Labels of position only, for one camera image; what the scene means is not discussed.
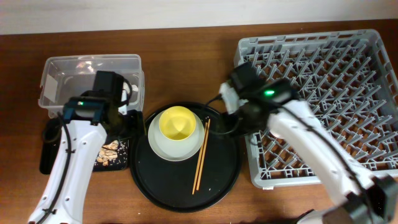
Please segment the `white napkin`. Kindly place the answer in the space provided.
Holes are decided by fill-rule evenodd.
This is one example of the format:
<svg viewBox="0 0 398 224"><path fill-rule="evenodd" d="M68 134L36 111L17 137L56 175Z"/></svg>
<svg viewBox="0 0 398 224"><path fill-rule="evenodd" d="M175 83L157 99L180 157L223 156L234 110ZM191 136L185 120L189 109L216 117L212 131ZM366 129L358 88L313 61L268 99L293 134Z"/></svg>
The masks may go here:
<svg viewBox="0 0 398 224"><path fill-rule="evenodd" d="M130 92L132 92L132 91L138 91L139 89L138 89L137 85L129 85L128 90Z"/></svg>

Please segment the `food scraps with rice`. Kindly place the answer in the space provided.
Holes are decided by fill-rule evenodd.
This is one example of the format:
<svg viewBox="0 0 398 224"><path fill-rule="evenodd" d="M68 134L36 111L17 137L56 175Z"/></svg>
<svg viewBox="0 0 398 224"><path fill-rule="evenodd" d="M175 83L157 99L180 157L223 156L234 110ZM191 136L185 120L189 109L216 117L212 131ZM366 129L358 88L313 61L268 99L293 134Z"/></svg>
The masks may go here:
<svg viewBox="0 0 398 224"><path fill-rule="evenodd" d="M118 157L119 142L113 141L108 145L103 145L99 150L96 161L103 166L108 166L110 162Z"/></svg>

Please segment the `pink cup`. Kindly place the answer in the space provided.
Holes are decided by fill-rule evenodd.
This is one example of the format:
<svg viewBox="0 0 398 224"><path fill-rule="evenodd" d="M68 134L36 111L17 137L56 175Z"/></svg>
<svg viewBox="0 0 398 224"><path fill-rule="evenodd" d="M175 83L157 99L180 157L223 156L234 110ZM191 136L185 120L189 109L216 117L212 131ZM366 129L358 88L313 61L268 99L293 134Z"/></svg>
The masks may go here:
<svg viewBox="0 0 398 224"><path fill-rule="evenodd" d="M275 131L273 131L273 130L269 130L269 132L275 137L275 138L278 138L278 139L284 139L284 137L283 136L281 136L280 134L278 134L277 132L275 132Z"/></svg>

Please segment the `grey plate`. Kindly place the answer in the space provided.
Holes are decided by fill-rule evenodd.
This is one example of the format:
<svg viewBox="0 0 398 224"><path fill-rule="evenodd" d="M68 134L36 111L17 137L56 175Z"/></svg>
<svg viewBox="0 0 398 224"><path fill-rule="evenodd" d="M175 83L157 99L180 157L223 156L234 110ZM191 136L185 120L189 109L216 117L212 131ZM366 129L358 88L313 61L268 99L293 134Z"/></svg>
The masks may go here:
<svg viewBox="0 0 398 224"><path fill-rule="evenodd" d="M148 140L152 150L161 158L172 161L184 161L196 154L203 144L205 130L200 118L194 114L196 128L192 135L182 141L166 138L160 131L159 120L162 112L155 116L149 126Z"/></svg>

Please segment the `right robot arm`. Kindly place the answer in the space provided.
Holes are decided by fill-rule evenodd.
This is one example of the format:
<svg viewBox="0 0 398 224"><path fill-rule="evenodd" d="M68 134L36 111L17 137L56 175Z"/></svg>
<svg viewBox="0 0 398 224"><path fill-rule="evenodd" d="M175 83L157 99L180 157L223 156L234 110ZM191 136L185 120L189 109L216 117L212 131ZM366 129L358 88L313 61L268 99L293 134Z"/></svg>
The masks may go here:
<svg viewBox="0 0 398 224"><path fill-rule="evenodd" d="M219 94L237 123L229 131L247 135L267 128L289 143L325 186L334 207L309 210L295 223L390 223L397 182L362 166L333 138L286 78L271 83L252 64L236 67Z"/></svg>

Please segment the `wooden chopstick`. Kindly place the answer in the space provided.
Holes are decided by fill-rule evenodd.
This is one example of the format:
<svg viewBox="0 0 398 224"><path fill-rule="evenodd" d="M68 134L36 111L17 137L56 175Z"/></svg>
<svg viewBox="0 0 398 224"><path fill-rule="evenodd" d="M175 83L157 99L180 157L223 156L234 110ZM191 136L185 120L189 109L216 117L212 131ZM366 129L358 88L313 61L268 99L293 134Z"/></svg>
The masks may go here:
<svg viewBox="0 0 398 224"><path fill-rule="evenodd" d="M207 129L208 129L208 121L205 123L205 136L206 136L206 133L207 133ZM200 164L201 164L201 155L202 155L202 152L203 152L204 142L205 142L205 138L203 139L202 144L201 144L201 148L199 150L199 156L198 156L198 161L197 161L197 168L196 168L196 171L195 171L195 178L194 178L194 183L193 183L192 195L194 195L195 189L196 189L196 186L197 186L198 174L199 174Z"/></svg>
<svg viewBox="0 0 398 224"><path fill-rule="evenodd" d="M199 170L199 174L198 174L198 181L197 181L197 186L196 186L195 191L199 191L199 188L200 188L201 177L202 177L204 161L205 161L206 148L207 148L207 144L208 144L208 136L209 136L209 133L210 133L210 124L211 124L211 119L208 119L208 129L207 129L207 133L206 133L206 136L205 136L203 152L202 152L202 155L201 155L200 170Z"/></svg>

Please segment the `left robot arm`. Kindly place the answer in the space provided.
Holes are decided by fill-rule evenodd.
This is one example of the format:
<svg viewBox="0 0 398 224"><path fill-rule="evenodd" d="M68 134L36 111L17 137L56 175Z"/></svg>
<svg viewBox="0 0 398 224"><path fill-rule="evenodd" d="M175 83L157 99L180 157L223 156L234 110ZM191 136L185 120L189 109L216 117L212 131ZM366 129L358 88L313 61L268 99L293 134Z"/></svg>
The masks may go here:
<svg viewBox="0 0 398 224"><path fill-rule="evenodd" d="M128 104L116 72L98 71L91 90L74 96L58 114L60 144L43 195L29 223L82 223L83 208L95 160L102 146L134 139L144 130L142 113L119 112Z"/></svg>

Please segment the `yellow bowl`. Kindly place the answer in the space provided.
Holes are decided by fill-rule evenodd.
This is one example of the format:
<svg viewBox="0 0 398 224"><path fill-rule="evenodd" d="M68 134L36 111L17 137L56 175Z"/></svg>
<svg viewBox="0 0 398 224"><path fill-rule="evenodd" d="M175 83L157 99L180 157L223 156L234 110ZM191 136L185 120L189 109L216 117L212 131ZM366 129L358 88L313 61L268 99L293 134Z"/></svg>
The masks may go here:
<svg viewBox="0 0 398 224"><path fill-rule="evenodd" d="M196 119L188 108L172 106L159 118L160 132L173 141L182 141L190 137L196 128Z"/></svg>

